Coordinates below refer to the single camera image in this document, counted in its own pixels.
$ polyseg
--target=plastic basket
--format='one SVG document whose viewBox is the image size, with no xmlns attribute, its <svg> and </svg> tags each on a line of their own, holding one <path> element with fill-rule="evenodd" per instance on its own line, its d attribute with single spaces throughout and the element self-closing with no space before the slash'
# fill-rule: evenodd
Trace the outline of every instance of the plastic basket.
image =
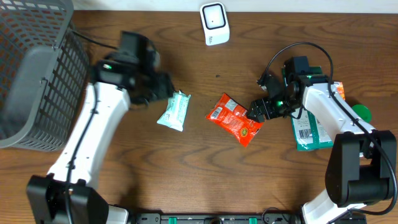
<svg viewBox="0 0 398 224">
<path fill-rule="evenodd" d="M 54 151 L 67 141 L 89 60 L 70 0 L 0 0 L 0 147 Z"/>
</svg>

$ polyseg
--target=wood grain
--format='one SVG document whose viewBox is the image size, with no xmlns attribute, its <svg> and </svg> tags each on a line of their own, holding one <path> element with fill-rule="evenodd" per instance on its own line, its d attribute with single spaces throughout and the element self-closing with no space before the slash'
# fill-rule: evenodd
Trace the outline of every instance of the wood grain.
<svg viewBox="0 0 398 224">
<path fill-rule="evenodd" d="M 155 42 L 162 69 L 177 89 L 192 94 L 182 133 L 156 124 L 167 102 L 128 112 L 121 121 L 99 178 L 98 192 L 110 203 L 165 213 L 256 213 L 267 207 L 296 210 L 324 188 L 329 149 L 297 152 L 289 119 L 267 121 L 247 148 L 205 119 L 222 93 L 243 106 L 263 95 L 256 80 L 268 60 L 297 41 L 329 51 L 335 80 L 348 99 L 366 105 L 371 124 L 398 136 L 398 16 L 367 14 L 229 13 L 228 43 L 207 47 L 197 12 L 77 11 L 84 34 L 117 45 L 121 30 Z M 90 45 L 92 62 L 108 49 Z M 296 47 L 273 64 L 308 55 L 312 65 L 327 59 L 317 49 Z M 45 175 L 59 152 L 21 149 L 0 152 L 0 222 L 32 223 L 25 195 L 33 174 Z M 369 207 L 382 210 L 388 202 Z M 398 208 L 368 223 L 396 223 Z"/>
</svg>

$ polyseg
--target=green cap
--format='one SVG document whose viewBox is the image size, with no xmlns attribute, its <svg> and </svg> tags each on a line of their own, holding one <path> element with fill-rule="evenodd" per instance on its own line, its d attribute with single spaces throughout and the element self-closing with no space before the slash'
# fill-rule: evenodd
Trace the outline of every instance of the green cap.
<svg viewBox="0 0 398 224">
<path fill-rule="evenodd" d="M 365 122 L 369 123 L 372 120 L 371 111 L 364 105 L 355 105 L 353 106 L 353 110 Z"/>
</svg>

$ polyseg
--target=red snack bag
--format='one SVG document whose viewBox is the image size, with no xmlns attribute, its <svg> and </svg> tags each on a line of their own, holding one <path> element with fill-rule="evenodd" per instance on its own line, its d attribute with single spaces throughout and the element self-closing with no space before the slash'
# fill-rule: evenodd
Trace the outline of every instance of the red snack bag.
<svg viewBox="0 0 398 224">
<path fill-rule="evenodd" d="M 247 112 L 224 93 L 206 119 L 223 127 L 246 147 L 262 126 L 262 123 L 247 119 Z"/>
</svg>

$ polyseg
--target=green light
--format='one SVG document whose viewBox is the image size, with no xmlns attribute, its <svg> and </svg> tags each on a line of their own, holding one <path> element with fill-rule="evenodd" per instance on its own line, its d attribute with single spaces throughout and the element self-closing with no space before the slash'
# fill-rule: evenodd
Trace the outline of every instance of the green light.
<svg viewBox="0 0 398 224">
<path fill-rule="evenodd" d="M 107 65 L 107 64 L 104 64 L 103 67 L 106 68 L 106 69 L 112 69 L 112 66 Z"/>
</svg>

